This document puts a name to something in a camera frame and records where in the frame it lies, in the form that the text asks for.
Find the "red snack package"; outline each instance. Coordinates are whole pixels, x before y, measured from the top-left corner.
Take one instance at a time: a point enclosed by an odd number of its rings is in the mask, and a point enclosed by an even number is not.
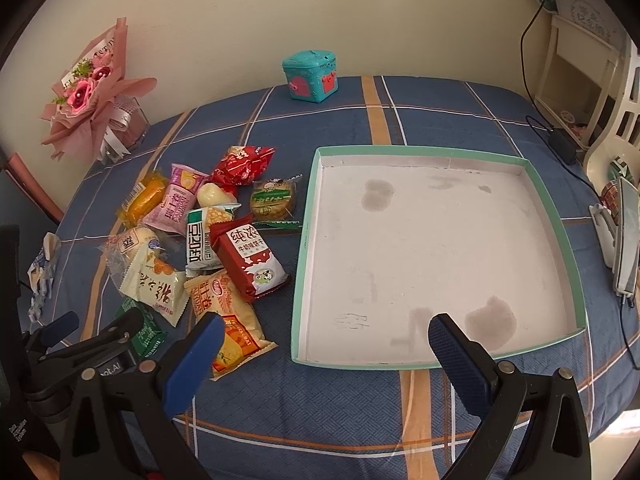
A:
[[[251,225],[251,215],[212,224],[209,234],[214,252],[243,300],[251,303],[289,279],[260,233]]]
[[[211,173],[211,181],[218,185],[246,186],[267,169],[275,148],[260,146],[231,146]]]

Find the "blue tablecloth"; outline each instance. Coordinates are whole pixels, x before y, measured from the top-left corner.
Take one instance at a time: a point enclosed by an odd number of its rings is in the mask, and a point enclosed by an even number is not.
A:
[[[340,78],[340,89],[320,104],[294,101],[285,86],[278,86],[155,124],[132,156],[111,167],[94,166],[76,192],[58,229],[62,254],[44,321],[77,312],[81,328],[70,342],[111,322],[122,298],[108,279],[99,247],[118,231],[114,211],[149,169],[169,174],[171,163],[180,162],[210,171],[230,145],[274,146],[266,176],[305,176],[296,210],[302,219],[319,146],[417,144],[523,156],[535,165],[563,218],[589,327],[583,335],[512,360],[525,372],[571,368],[594,438],[631,400],[639,376],[625,354],[610,270],[588,218],[594,195],[560,167],[525,124],[526,114],[536,115],[525,99],[501,88],[363,76]],[[246,204],[248,193],[242,190],[241,202]],[[300,236],[270,236],[267,242],[285,269],[295,273]],[[182,250],[172,258],[176,266],[184,265]],[[442,370],[353,372],[294,364],[289,357],[292,295],[293,285],[288,285],[255,304],[267,338],[280,346],[215,383],[205,381],[194,410],[176,421],[211,475],[277,480],[441,476],[478,424],[452,397]],[[177,329],[157,318],[169,330],[169,341],[193,323],[189,312]],[[626,309],[624,322],[635,349],[640,335],[636,311]],[[526,423],[523,418],[514,431],[497,477],[507,471]],[[135,431],[134,436],[140,440]]]

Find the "toy house container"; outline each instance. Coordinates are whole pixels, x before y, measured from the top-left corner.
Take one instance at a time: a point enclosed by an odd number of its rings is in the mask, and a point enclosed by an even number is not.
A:
[[[335,54],[329,50],[303,50],[282,62],[293,99],[319,103],[338,89]]]

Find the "black cable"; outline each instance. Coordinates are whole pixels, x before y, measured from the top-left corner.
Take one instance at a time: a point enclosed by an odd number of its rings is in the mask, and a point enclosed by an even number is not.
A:
[[[573,171],[571,171],[569,169],[568,166],[565,165],[564,160],[562,160],[558,154],[554,151],[554,149],[549,145],[549,143],[543,139],[543,137],[540,135],[540,133],[538,132],[538,130],[536,129],[536,127],[531,124],[530,121],[536,121],[540,126],[542,126],[542,128],[549,134],[549,130],[547,130],[545,128],[545,125],[542,124],[539,120],[537,120],[535,117],[532,117],[530,115],[525,115],[524,116],[524,120],[527,121],[527,124],[529,125],[529,128],[531,128],[535,134],[540,138],[540,140],[542,140],[542,142],[545,143],[545,146],[549,148],[549,151],[553,154],[553,156],[556,158],[556,160],[560,163],[560,166],[562,166],[562,168],[569,173],[572,177],[577,178],[580,182],[582,182],[585,186],[589,186],[589,189],[591,189],[593,191],[593,193],[596,195],[596,197],[598,198],[598,202],[600,201],[600,196],[598,195],[598,193],[596,192],[595,188],[591,185],[590,182],[584,180],[580,175],[576,175]]]
[[[524,32],[522,33],[522,36],[520,37],[520,66],[522,67],[522,81],[524,83],[524,89],[527,91],[527,95],[529,96],[529,99],[531,100],[531,104],[536,109],[536,111],[540,114],[540,117],[542,117],[546,121],[546,124],[549,125],[549,127],[545,128],[545,130],[547,130],[548,132],[551,132],[555,128],[554,128],[553,124],[551,124],[549,121],[546,120],[546,117],[542,113],[540,113],[540,110],[536,106],[536,102],[534,101],[534,99],[533,99],[533,97],[531,95],[531,92],[529,91],[529,86],[527,86],[527,76],[525,75],[525,72],[524,72],[524,37],[527,35],[527,32],[529,31],[529,29],[531,28],[533,23],[536,21],[536,18],[538,17],[538,15],[542,11],[543,7],[545,6],[545,2],[546,2],[546,0],[542,0],[542,2],[540,3],[540,6],[538,7],[538,10],[533,15],[533,18],[529,22],[529,25],[527,25],[527,28],[524,29]]]
[[[626,299],[629,302],[629,307],[633,308],[632,301],[629,298],[626,298]],[[640,366],[638,366],[638,363],[636,362],[636,358],[634,357],[633,352],[631,351],[631,345],[629,344],[629,340],[626,338],[625,326],[622,323],[622,309],[624,307],[624,304],[625,304],[625,297],[622,296],[620,297],[620,330],[622,330],[622,339],[625,340],[626,351],[629,352],[629,357],[631,357],[631,365],[633,366],[634,370],[640,371]]]

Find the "white tray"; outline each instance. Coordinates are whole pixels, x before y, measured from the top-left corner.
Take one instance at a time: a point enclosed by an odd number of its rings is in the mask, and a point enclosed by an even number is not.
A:
[[[296,276],[293,360],[437,367],[427,328],[441,312],[496,358],[584,330],[574,254],[531,163],[450,148],[319,148]]]

